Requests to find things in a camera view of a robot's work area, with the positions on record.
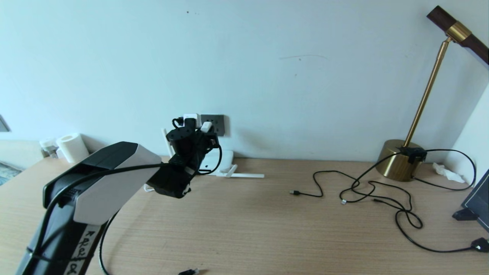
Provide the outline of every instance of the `desk surface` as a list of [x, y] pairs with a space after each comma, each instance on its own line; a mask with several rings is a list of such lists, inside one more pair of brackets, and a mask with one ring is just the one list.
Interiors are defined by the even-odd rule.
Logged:
[[[488, 255], [432, 253], [406, 240], [394, 223], [395, 210], [371, 200], [342, 205], [338, 198], [351, 180], [318, 176], [325, 196], [289, 195], [290, 189], [318, 192], [314, 171], [337, 169], [358, 176], [371, 163], [237, 159], [239, 172], [265, 173], [265, 179], [196, 177], [192, 192], [174, 199], [139, 190], [112, 223], [104, 259], [113, 275], [176, 275], [200, 268], [206, 275], [312, 274], [484, 274]], [[14, 274], [44, 209], [42, 187], [69, 168], [44, 159], [0, 187], [0, 266]], [[419, 177], [451, 184], [424, 165]], [[394, 183], [409, 190], [425, 227], [402, 224], [420, 243], [435, 249], [464, 248], [488, 236], [476, 222], [451, 218], [468, 191], [452, 192], [419, 182], [398, 183], [370, 172], [365, 180]], [[399, 198], [393, 188], [376, 193]], [[101, 275], [93, 259], [90, 275]]]

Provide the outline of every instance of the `handwritten label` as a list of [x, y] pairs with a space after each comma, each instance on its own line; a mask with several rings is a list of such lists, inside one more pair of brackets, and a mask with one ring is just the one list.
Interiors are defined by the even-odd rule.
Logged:
[[[100, 226], [87, 225], [71, 258], [83, 258], [88, 256], [88, 252], [90, 251], [99, 230], [100, 230]], [[85, 260], [75, 260], [69, 262], [66, 267], [65, 273], [63, 274], [64, 275], [79, 274], [84, 263]]]

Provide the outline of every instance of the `tissue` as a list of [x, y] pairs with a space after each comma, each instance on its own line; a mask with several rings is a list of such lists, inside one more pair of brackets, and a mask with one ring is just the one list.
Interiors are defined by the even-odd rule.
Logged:
[[445, 169], [445, 165], [438, 165], [436, 163], [433, 163], [433, 168], [439, 175], [445, 176], [450, 181], [465, 183], [464, 179], [462, 179], [459, 174], [453, 173], [452, 171]]

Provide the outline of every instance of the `power outlet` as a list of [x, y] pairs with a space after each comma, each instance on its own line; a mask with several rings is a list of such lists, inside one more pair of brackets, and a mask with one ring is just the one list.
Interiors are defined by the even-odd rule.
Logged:
[[7, 127], [7, 124], [3, 121], [3, 118], [0, 115], [0, 132], [9, 132], [10, 130]]
[[214, 132], [222, 137], [225, 134], [226, 128], [224, 127], [224, 115], [200, 115], [200, 120], [202, 123], [206, 121], [212, 122], [214, 126]]

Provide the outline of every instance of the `gold lamp pole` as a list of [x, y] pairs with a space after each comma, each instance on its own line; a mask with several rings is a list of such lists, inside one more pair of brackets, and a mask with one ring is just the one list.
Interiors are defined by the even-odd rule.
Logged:
[[[488, 48], [482, 42], [480, 42], [480, 40], [478, 40], [471, 33], [470, 30], [468, 30], [459, 21], [456, 21], [440, 6], [437, 6], [435, 9], [433, 9], [427, 15], [427, 17], [446, 33], [447, 39], [443, 41], [442, 45], [440, 46], [435, 65], [433, 66], [433, 70], [431, 71], [428, 84], [426, 85], [426, 89], [424, 90], [423, 97], [421, 99], [420, 105], [418, 106], [418, 110], [416, 111], [416, 115], [414, 116], [413, 123], [411, 124], [411, 128], [409, 129], [406, 139], [390, 139], [386, 141], [384, 143], [382, 151], [380, 152], [378, 160], [386, 158], [389, 155], [399, 153], [401, 151], [400, 148], [421, 148], [421, 146], [412, 143], [411, 139], [413, 137], [416, 126], [418, 125], [421, 114], [423, 113], [424, 106], [428, 101], [429, 94], [431, 92], [431, 89], [433, 88], [433, 84], [435, 83], [436, 75], [438, 74], [438, 70], [440, 69], [440, 65], [442, 64], [446, 49], [448, 48], [448, 44], [451, 41], [460, 44], [462, 47], [470, 48], [486, 64], [489, 64]], [[409, 157], [407, 155], [398, 154], [383, 161], [382, 163], [377, 165], [376, 168], [379, 173], [389, 179], [407, 182], [412, 179], [412, 177], [416, 173], [416, 170], [422, 162], [422, 160], [419, 158], [415, 158], [414, 161], [411, 160], [411, 162], [409, 162], [408, 160]]]
[[[423, 113], [424, 106], [428, 101], [428, 97], [431, 89], [433, 88], [433, 84], [435, 83], [436, 75], [438, 74], [438, 70], [440, 69], [440, 65], [442, 64], [446, 49], [448, 48], [448, 43], [450, 43], [451, 41], [452, 39], [450, 37], [447, 37], [447, 39], [443, 41], [442, 45], [440, 46], [440, 50], [438, 51], [438, 55], [436, 57], [435, 66], [433, 66], [433, 70], [431, 71], [428, 84], [426, 85], [426, 89], [424, 90], [423, 97], [421, 99], [420, 105], [418, 106], [418, 110], [416, 111], [416, 115], [414, 116], [414, 120], [411, 124], [411, 128], [409, 129], [406, 140], [403, 141], [400, 139], [390, 139], [386, 141], [378, 157], [379, 160], [394, 153], [400, 152], [399, 148], [401, 147], [421, 147], [415, 143], [412, 143], [411, 139], [413, 138], [414, 130], [418, 125], [421, 114]], [[376, 168], [378, 172], [392, 180], [408, 182], [411, 180], [412, 175], [414, 175], [416, 169], [421, 164], [421, 161], [419, 159], [415, 159], [414, 163], [409, 163], [408, 159], [409, 157], [403, 154], [395, 155], [377, 165]]]

